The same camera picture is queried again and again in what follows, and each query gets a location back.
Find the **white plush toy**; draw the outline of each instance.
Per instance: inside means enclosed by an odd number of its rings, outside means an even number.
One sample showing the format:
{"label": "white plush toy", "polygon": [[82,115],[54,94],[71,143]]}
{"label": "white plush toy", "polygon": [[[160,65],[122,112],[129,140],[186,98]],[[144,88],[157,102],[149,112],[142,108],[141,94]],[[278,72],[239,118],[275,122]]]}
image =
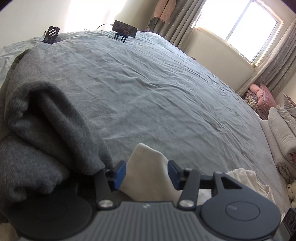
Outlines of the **white plush toy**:
{"label": "white plush toy", "polygon": [[291,207],[296,208],[296,181],[287,186],[289,199],[292,200]]}

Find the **window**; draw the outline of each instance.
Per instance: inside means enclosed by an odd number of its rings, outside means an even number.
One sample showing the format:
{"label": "window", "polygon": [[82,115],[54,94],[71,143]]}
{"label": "window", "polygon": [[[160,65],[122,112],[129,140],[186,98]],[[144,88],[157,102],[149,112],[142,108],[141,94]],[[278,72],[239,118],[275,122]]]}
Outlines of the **window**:
{"label": "window", "polygon": [[257,64],[281,23],[257,0],[206,0],[195,27],[214,33]]}

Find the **pink towel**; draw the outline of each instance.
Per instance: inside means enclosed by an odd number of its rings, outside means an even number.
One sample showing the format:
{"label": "pink towel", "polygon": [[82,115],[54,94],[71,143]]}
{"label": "pink towel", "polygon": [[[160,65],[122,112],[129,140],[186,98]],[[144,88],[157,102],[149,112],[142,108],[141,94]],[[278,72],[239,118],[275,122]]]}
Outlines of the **pink towel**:
{"label": "pink towel", "polygon": [[163,22],[167,22],[176,7],[176,0],[159,0],[153,17],[159,18]]}

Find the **gray bed sheet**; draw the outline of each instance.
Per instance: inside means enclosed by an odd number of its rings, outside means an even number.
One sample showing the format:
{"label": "gray bed sheet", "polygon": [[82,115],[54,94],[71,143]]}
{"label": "gray bed sheet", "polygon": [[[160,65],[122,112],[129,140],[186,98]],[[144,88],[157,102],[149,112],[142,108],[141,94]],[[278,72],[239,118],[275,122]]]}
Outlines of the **gray bed sheet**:
{"label": "gray bed sheet", "polygon": [[[59,36],[53,45],[38,37],[0,49],[0,81],[25,49],[54,53],[48,58],[57,85],[97,126],[115,161],[128,160],[142,142],[202,174],[254,170],[281,212],[288,210],[286,183],[257,116],[206,68],[153,33],[125,43],[106,31]],[[59,53],[63,58],[54,60]]]}

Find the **smartphone screen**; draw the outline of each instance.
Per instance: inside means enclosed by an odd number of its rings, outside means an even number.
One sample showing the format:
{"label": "smartphone screen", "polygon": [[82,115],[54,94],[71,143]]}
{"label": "smartphone screen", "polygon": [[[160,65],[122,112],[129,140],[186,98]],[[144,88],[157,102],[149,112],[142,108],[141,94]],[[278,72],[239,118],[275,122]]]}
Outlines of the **smartphone screen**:
{"label": "smartphone screen", "polygon": [[134,38],[138,29],[126,23],[115,20],[112,30]]}

